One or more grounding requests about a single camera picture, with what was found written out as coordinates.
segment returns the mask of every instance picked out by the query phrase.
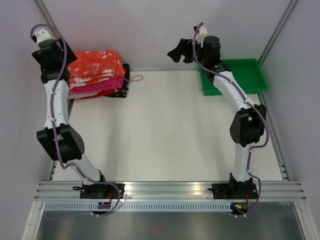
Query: table surface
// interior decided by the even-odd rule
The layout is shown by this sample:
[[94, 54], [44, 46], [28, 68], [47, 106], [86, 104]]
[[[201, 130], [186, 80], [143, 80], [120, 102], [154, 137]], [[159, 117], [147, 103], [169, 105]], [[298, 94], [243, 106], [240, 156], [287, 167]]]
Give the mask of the table surface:
[[[74, 101], [70, 124], [93, 165], [109, 181], [228, 181], [235, 113], [225, 98], [203, 96], [197, 71], [135, 74], [144, 80], [130, 83], [127, 98]], [[263, 181], [282, 180], [271, 142], [254, 150], [250, 169]], [[53, 180], [80, 179], [58, 164]]]

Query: metal frame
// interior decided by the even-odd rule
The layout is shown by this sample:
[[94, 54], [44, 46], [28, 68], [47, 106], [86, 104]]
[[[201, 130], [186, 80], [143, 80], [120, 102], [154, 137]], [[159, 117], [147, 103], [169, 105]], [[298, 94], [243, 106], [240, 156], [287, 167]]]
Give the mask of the metal frame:
[[[38, 10], [43, 16], [44, 20], [55, 26], [55, 23], [50, 16], [45, 4], [42, 0], [33, 0]], [[297, 6], [299, 0], [290, 0], [287, 8], [285, 9], [279, 23], [277, 24], [274, 32], [272, 33], [260, 59], [260, 66], [265, 62], [271, 48], [281, 33], [284, 25], [288, 21], [291, 13]], [[259, 100], [268, 109], [265, 95], [259, 94]], [[70, 115], [73, 105], [73, 100], [68, 103], [68, 113]], [[267, 123], [270, 129], [270, 136], [274, 152], [279, 162], [279, 169], [281, 171], [283, 181], [263, 181], [261, 187], [261, 202], [294, 202], [298, 217], [307, 240], [319, 239], [308, 212], [308, 205], [306, 205], [306, 196], [303, 192], [302, 185], [297, 181], [291, 181], [290, 171], [285, 164], [284, 156], [281, 150], [277, 131], [275, 129], [272, 116], [267, 114]], [[48, 203], [74, 203], [76, 208], [72, 210], [81, 210], [81, 204], [94, 204], [102, 202], [103, 199], [80, 199], [80, 193], [72, 190], [73, 186], [81, 186], [80, 181], [50, 181], [53, 178], [56, 162], [52, 162], [51, 170], [48, 175], [49, 181], [42, 181], [38, 185], [35, 194], [34, 202], [30, 215], [24, 230], [23, 240], [35, 240], [40, 226], [40, 221], [45, 207], [49, 208]], [[127, 204], [149, 204], [154, 203], [197, 203], [197, 204], [223, 204], [228, 203], [225, 200], [213, 199], [213, 194], [208, 191], [211, 184], [215, 182], [123, 182], [125, 184], [124, 201]]]

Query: robotic arm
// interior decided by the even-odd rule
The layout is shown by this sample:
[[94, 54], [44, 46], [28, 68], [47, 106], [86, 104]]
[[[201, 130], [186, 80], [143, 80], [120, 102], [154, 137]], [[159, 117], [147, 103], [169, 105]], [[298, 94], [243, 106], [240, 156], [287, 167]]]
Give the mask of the robotic arm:
[[[204, 26], [198, 28], [196, 33], [195, 52], [198, 61], [206, 69], [218, 75], [205, 72], [210, 82], [223, 94], [235, 113], [230, 126], [230, 135], [235, 144], [234, 167], [229, 176], [227, 185], [213, 184], [212, 192], [215, 199], [245, 199], [249, 194], [251, 199], [256, 199], [257, 188], [252, 177], [248, 174], [247, 163], [251, 148], [259, 142], [264, 134], [264, 124], [255, 108], [266, 118], [264, 105], [256, 105], [241, 89], [227, 64], [220, 60], [220, 43], [216, 36], [208, 36]], [[174, 62], [178, 63], [184, 56], [184, 63], [192, 63], [193, 40], [181, 39], [178, 46], [167, 54]]]
[[[32, 56], [40, 64], [41, 81], [44, 84], [47, 99], [44, 129], [38, 131], [36, 137], [52, 160], [59, 159], [58, 149], [62, 163], [69, 165], [79, 175], [82, 180], [80, 198], [108, 199], [110, 191], [114, 192], [115, 189], [107, 184], [102, 184], [106, 182], [105, 177], [86, 157], [82, 137], [69, 124], [70, 72], [68, 65], [77, 60], [77, 57], [67, 43], [66, 49], [61, 48], [63, 41], [61, 39], [54, 40], [44, 28], [36, 31], [32, 39], [40, 48], [33, 52]], [[65, 68], [62, 77], [57, 82], [58, 75], [63, 67], [65, 51], [67, 53]], [[56, 147], [54, 128], [58, 138], [58, 148]], [[124, 184], [115, 185], [122, 190], [122, 193], [124, 192]]]

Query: green plastic tray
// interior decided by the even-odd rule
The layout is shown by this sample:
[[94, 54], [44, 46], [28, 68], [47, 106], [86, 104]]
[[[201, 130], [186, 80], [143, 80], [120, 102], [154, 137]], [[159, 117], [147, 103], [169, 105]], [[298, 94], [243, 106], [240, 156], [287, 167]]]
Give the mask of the green plastic tray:
[[[246, 94], [260, 94], [268, 88], [265, 77], [261, 72], [258, 61], [254, 58], [222, 60], [230, 68], [237, 83]], [[203, 95], [222, 95], [199, 69]]]

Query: perforated metal strip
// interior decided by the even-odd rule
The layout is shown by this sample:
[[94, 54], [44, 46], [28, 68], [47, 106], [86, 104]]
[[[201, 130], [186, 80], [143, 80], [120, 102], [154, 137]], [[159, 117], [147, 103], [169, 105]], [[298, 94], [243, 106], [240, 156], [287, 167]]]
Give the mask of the perforated metal strip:
[[[231, 212], [230, 202], [120, 202], [120, 212]], [[47, 201], [46, 211], [106, 211], [98, 202]]]

